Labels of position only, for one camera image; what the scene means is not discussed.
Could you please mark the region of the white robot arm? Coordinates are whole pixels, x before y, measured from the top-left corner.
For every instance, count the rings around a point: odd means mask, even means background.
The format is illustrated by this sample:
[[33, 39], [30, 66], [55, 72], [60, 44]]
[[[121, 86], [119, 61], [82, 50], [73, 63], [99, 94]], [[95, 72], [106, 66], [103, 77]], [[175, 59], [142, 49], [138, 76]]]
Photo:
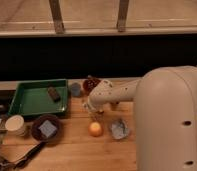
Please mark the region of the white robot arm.
[[97, 112], [127, 101], [134, 103], [137, 170], [197, 171], [197, 67], [161, 67], [119, 86], [103, 80], [86, 106]]

